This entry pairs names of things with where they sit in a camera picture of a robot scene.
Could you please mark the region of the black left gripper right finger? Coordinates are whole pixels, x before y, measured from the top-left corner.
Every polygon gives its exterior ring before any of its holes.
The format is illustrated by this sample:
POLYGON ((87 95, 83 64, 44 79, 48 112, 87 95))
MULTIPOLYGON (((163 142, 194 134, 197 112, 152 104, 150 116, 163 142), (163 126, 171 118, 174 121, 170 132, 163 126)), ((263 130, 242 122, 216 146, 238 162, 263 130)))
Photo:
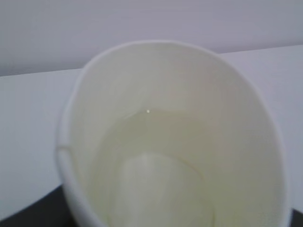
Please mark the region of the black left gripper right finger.
POLYGON ((293 209, 290 227, 303 227, 303 213, 293 209))

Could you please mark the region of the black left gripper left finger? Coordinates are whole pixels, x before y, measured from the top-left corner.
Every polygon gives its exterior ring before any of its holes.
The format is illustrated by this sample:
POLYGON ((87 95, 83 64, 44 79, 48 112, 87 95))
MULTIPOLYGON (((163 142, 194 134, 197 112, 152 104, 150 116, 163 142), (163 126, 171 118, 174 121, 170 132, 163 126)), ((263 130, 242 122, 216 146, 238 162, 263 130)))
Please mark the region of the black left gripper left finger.
POLYGON ((61 186, 0 222, 2 227, 74 227, 61 186))

